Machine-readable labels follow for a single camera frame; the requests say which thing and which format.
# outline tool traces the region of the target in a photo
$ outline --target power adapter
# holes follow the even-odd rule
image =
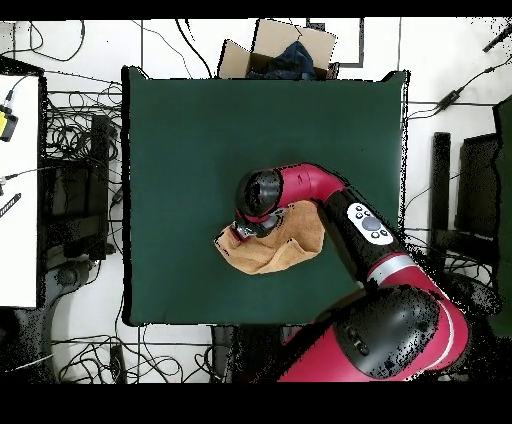
[[[128,384],[123,346],[118,343],[113,344],[110,348],[110,372],[112,373],[114,384]]]
[[[0,105],[0,140],[11,141],[17,123],[18,118],[12,114],[12,110]]]

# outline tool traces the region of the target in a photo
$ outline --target desk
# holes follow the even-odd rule
[[[233,220],[242,175],[295,162],[340,172],[396,228],[403,73],[383,82],[311,82],[123,72],[131,324],[305,323],[357,289],[330,240],[313,260],[248,276],[225,262],[213,239]]]
[[[0,76],[3,102],[20,76]],[[38,77],[21,81],[12,97],[18,123],[10,142],[0,141],[0,176],[38,167]],[[0,218],[0,306],[36,307],[37,172],[7,181],[0,207],[20,193],[21,199]]]

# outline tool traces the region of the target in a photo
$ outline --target white floor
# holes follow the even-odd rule
[[[279,19],[285,22],[288,18]],[[294,24],[305,25],[305,19],[292,19]],[[332,61],[357,62],[358,20],[357,19],[312,19],[312,22],[326,22],[326,29],[338,35]],[[409,114],[427,110],[435,103],[465,84],[471,77],[485,68],[504,62],[512,53],[512,37],[485,54],[482,49],[502,29],[503,20],[493,18],[365,18],[364,66],[340,70],[340,79],[380,80],[393,70],[410,70]],[[79,21],[35,22],[44,36],[42,53],[68,57],[76,50],[80,41]],[[194,78],[207,77],[206,69],[197,56],[182,40],[173,20],[143,21],[143,27],[158,31],[177,54],[162,38],[144,31],[131,21],[86,21],[86,35],[83,48],[70,62],[61,63],[35,55],[33,52],[18,53],[16,58],[32,63],[46,70],[76,73],[84,76],[120,81],[123,65],[136,65],[152,78],[187,77],[183,60]],[[216,72],[223,40],[230,38],[250,48],[255,19],[248,20],[191,20],[190,29],[194,36],[195,48],[207,61],[212,72]],[[12,49],[12,39],[0,26],[1,51]],[[29,24],[20,22],[16,30],[16,48],[24,49],[29,43]],[[182,28],[189,35],[182,21]],[[34,35],[34,45],[39,39]],[[102,91],[108,83],[83,78],[47,74],[48,90]],[[406,201],[429,185],[429,157],[434,132],[444,131],[452,135],[452,171],[458,171],[459,148],[467,137],[495,131],[492,105],[512,95],[512,64],[486,74],[474,81],[461,95],[458,104],[429,119],[417,119],[409,123]],[[58,106],[67,105],[67,96],[53,95]],[[120,167],[113,167],[117,172]],[[111,179],[118,178],[111,174]],[[452,180],[451,215],[453,224],[457,180]],[[406,227],[423,228],[427,224],[428,193],[411,203],[406,216]],[[113,219],[121,219],[121,207],[113,212]],[[116,240],[122,243],[120,232]],[[53,339],[68,340],[74,337],[113,335],[114,322],[122,295],[123,264],[120,254],[108,257],[102,265],[98,279],[91,285],[68,295],[60,302],[53,323]],[[119,324],[119,336],[125,343],[137,349],[136,328]],[[196,353],[203,353],[204,346],[173,345],[172,343],[208,344],[210,329],[203,326],[150,326],[146,343],[153,356],[172,355],[188,375],[197,367]],[[60,344],[55,348],[56,368],[64,366],[70,358],[83,348],[80,344]],[[104,354],[108,362],[109,355]],[[127,367],[137,363],[134,354],[125,351]],[[176,371],[171,362],[162,364],[167,373]],[[140,373],[148,371],[141,365]],[[83,377],[80,367],[70,370],[69,377]],[[196,373],[191,382],[206,382],[208,375]],[[163,382],[151,371],[140,379],[141,382]],[[179,374],[169,377],[179,381]]]

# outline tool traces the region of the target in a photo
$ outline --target button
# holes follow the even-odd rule
[[[363,228],[366,231],[377,231],[380,229],[380,221],[374,216],[367,216],[362,222]]]
[[[368,346],[366,346],[362,342],[357,346],[357,350],[363,356],[368,356],[368,354],[370,353],[370,349],[368,349]]]

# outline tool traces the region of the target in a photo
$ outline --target cardboard box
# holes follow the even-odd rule
[[[249,52],[232,40],[225,40],[218,66],[218,77],[245,78],[251,71],[261,71],[267,62],[294,41],[300,41],[313,59],[318,79],[326,79],[336,36],[328,32],[302,28],[269,19],[256,22],[252,50]]]

